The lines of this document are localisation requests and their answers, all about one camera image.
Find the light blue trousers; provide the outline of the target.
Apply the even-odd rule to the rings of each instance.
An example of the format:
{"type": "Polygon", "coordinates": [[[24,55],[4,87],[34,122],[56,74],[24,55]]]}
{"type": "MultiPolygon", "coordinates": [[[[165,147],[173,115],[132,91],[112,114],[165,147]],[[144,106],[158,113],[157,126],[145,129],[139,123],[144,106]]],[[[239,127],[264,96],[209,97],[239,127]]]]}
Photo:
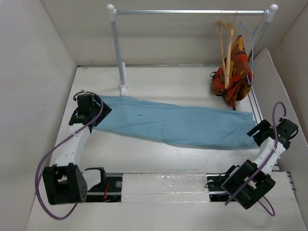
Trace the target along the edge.
{"type": "Polygon", "coordinates": [[[96,130],[172,146],[217,150],[255,149],[247,135],[256,122],[251,112],[180,106],[129,96],[102,96],[112,110],[96,130]]]}

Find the wooden clothes hanger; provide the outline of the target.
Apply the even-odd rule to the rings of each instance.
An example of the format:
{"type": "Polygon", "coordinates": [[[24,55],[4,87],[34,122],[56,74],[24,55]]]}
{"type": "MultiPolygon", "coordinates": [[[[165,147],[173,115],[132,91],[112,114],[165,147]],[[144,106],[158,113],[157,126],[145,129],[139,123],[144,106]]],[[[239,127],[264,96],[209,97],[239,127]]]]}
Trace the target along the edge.
{"type": "Polygon", "coordinates": [[[229,86],[230,81],[230,67],[231,67],[231,47],[232,47],[232,39],[234,35],[234,24],[228,23],[225,24],[221,20],[218,22],[219,26],[219,38],[220,38],[220,49],[221,49],[221,58],[222,58],[222,68],[223,68],[223,74],[224,74],[224,87],[225,89],[229,86]],[[227,31],[227,43],[226,48],[227,52],[224,53],[224,42],[222,37],[222,29],[227,31]]]}

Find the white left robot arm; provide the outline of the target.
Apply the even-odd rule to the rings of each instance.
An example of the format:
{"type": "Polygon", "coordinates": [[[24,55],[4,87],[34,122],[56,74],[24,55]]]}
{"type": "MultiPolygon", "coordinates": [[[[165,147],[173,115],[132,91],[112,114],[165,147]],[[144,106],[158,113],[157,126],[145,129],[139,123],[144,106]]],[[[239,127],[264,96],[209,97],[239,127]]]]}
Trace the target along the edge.
{"type": "Polygon", "coordinates": [[[50,205],[84,203],[88,192],[94,188],[105,190],[108,186],[103,167],[79,168],[87,139],[95,127],[111,112],[102,99],[90,92],[73,97],[77,102],[69,120],[69,139],[51,167],[45,167],[42,176],[50,205]]]}

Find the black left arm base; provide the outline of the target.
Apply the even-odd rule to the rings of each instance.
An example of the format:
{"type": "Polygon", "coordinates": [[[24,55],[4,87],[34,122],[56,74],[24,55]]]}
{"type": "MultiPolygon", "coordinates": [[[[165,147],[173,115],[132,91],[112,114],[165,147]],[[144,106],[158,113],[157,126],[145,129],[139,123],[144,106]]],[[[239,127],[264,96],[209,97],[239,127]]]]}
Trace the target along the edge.
{"type": "Polygon", "coordinates": [[[123,175],[107,174],[104,185],[96,185],[90,189],[86,203],[118,203],[121,202],[123,175]]]}

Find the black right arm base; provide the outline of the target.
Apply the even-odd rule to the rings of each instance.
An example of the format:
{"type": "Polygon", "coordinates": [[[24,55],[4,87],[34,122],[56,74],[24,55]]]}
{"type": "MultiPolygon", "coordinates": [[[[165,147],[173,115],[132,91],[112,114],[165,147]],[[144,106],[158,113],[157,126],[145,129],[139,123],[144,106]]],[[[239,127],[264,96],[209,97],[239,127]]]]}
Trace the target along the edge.
{"type": "Polygon", "coordinates": [[[208,189],[210,202],[226,202],[230,195],[222,189],[222,184],[226,180],[225,176],[208,175],[205,188],[208,189]]]}

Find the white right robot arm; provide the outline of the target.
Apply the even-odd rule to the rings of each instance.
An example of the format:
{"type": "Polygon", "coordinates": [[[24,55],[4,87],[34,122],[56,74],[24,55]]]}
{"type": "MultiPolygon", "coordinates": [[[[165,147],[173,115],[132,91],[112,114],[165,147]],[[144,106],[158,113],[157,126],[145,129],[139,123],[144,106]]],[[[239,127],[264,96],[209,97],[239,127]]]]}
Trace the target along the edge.
{"type": "Polygon", "coordinates": [[[275,127],[262,120],[247,133],[259,146],[259,152],[254,161],[246,160],[222,178],[221,188],[229,194],[226,205],[235,200],[244,209],[249,209],[274,187],[275,181],[270,176],[272,169],[281,154],[289,149],[290,139],[297,132],[297,125],[281,118],[275,127]]]}

